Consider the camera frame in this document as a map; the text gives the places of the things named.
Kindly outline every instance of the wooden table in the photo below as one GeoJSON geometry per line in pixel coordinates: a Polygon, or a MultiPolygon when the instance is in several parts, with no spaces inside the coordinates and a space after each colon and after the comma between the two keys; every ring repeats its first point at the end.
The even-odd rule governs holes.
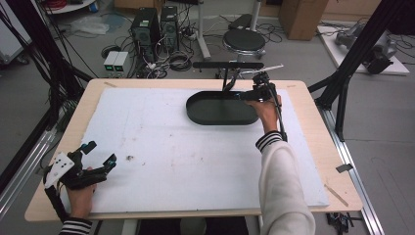
{"type": "MultiPolygon", "coordinates": [[[[311,208],[312,212],[353,212],[362,209],[361,200],[354,185],[345,171],[338,173],[336,167],[342,165],[339,153],[330,137],[317,108],[314,105],[305,84],[302,81],[275,80],[278,89],[285,89],[300,121],[308,148],[314,158],[321,180],[329,197],[330,206],[311,208]]],[[[251,89],[251,80],[239,80],[235,89],[251,89]]],[[[59,152],[71,152],[80,146],[81,137],[92,118],[100,96],[105,88],[198,88],[220,89],[222,80],[218,79],[94,79],[89,82],[69,126],[58,146],[59,152]]],[[[238,211],[239,215],[260,215],[260,209],[238,211]]],[[[96,213],[91,219],[145,218],[145,217],[185,217],[236,215],[234,211],[172,211],[172,212],[133,212],[133,213],[96,213]]],[[[44,192],[43,183],[39,184],[25,213],[28,221],[58,220],[49,199],[44,192]]]]}

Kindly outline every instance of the stool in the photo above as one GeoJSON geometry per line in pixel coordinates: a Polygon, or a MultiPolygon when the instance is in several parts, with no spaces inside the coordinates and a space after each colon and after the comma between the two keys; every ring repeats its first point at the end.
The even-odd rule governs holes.
{"type": "Polygon", "coordinates": [[[222,43],[227,50],[238,54],[237,62],[242,62],[242,56],[264,54],[265,39],[255,31],[231,29],[223,35],[222,43]]]}

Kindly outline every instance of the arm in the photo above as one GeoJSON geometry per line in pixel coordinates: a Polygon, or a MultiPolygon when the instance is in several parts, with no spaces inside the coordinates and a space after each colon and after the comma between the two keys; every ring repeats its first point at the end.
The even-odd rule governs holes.
{"type": "Polygon", "coordinates": [[[70,202],[70,216],[64,222],[60,235],[86,235],[91,230],[92,222],[86,220],[92,210],[92,196],[97,185],[91,185],[79,190],[67,188],[70,202]]]}
{"type": "Polygon", "coordinates": [[[261,234],[314,234],[315,221],[303,197],[296,155],[278,132],[274,103],[247,104],[255,108],[265,133],[256,142],[262,153],[259,178],[263,216],[261,234]]]}

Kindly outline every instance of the round black stool seat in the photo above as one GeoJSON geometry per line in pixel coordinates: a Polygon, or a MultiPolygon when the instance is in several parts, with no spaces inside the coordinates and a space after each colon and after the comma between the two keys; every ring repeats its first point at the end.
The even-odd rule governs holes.
{"type": "Polygon", "coordinates": [[[223,44],[237,52],[255,53],[265,46],[265,39],[251,30],[232,29],[223,35],[223,44]]]}

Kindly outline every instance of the black tray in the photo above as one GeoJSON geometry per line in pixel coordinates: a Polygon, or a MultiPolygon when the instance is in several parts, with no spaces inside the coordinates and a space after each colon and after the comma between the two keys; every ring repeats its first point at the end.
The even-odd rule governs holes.
{"type": "Polygon", "coordinates": [[[201,91],[186,102],[187,116],[202,125],[246,125],[257,121],[254,108],[236,99],[238,91],[201,91]]]}

